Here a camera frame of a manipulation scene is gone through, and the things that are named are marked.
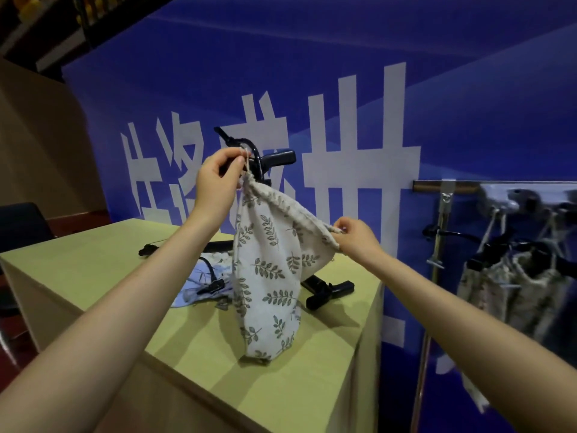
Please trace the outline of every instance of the chair backrest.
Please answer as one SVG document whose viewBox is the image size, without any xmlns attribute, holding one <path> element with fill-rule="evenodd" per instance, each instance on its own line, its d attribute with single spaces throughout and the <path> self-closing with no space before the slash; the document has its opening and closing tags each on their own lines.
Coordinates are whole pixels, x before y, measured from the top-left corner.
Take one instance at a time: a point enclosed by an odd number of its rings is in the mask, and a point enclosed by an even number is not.
<svg viewBox="0 0 577 433">
<path fill-rule="evenodd" d="M 52 238 L 54 234 L 36 204 L 23 203 L 0 207 L 0 253 Z"/>
</svg>

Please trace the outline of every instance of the chair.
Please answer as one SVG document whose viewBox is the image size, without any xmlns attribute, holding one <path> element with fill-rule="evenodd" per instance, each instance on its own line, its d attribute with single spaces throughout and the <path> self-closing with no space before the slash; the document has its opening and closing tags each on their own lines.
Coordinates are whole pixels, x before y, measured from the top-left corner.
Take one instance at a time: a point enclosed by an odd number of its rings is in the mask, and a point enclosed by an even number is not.
<svg viewBox="0 0 577 433">
<path fill-rule="evenodd" d="M 30 246 L 53 238 L 54 234 L 36 204 L 22 203 L 0 207 L 0 253 L 18 249 L 19 247 Z M 18 304 L 10 289 L 0 288 L 0 323 L 3 318 L 9 318 L 19 314 Z M 12 352 L 10 342 L 22 334 L 19 334 L 13 339 L 9 339 L 0 326 L 0 346 L 18 370 L 20 366 L 18 365 L 16 356 Z"/>
</svg>

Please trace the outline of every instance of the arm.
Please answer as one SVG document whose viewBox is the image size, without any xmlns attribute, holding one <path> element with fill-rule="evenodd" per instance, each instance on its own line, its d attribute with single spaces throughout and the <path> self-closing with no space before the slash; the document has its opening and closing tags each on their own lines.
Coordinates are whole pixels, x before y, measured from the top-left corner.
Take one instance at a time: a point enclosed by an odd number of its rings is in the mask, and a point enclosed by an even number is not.
<svg viewBox="0 0 577 433">
<path fill-rule="evenodd" d="M 385 254 L 370 228 L 341 218 L 342 251 L 377 276 L 520 431 L 577 431 L 577 370 L 527 336 Z"/>
<path fill-rule="evenodd" d="M 206 243 L 228 214 L 244 159 L 208 158 L 191 216 L 0 394 L 0 432 L 90 431 L 160 325 Z M 219 166 L 238 157 L 223 177 Z"/>
</svg>

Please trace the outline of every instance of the floor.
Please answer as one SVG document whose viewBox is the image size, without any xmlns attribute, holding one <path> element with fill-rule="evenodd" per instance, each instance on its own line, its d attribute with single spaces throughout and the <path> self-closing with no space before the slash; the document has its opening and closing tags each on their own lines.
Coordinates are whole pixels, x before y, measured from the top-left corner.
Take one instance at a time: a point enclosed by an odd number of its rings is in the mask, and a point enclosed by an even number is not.
<svg viewBox="0 0 577 433">
<path fill-rule="evenodd" d="M 106 211 L 90 212 L 48 220 L 52 232 L 57 237 L 86 231 L 98 226 L 108 225 L 110 217 Z M 8 283 L 4 275 L 0 275 L 0 289 L 7 289 Z M 5 318 L 0 322 L 8 337 L 15 337 L 26 331 L 22 316 Z M 28 333 L 11 342 L 11 348 L 17 357 L 18 364 L 25 367 L 36 356 L 36 349 Z M 18 370 L 11 364 L 8 356 L 0 350 L 0 392 L 18 375 Z"/>
</svg>

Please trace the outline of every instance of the brown wall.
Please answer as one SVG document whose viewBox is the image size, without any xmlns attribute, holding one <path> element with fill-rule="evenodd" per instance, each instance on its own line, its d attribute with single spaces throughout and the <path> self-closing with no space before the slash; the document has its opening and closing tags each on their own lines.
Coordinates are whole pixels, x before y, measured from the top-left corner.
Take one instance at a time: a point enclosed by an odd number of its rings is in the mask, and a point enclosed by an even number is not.
<svg viewBox="0 0 577 433">
<path fill-rule="evenodd" d="M 105 209 L 72 93 L 0 59 L 0 205 L 27 201 L 46 218 Z"/>
</svg>

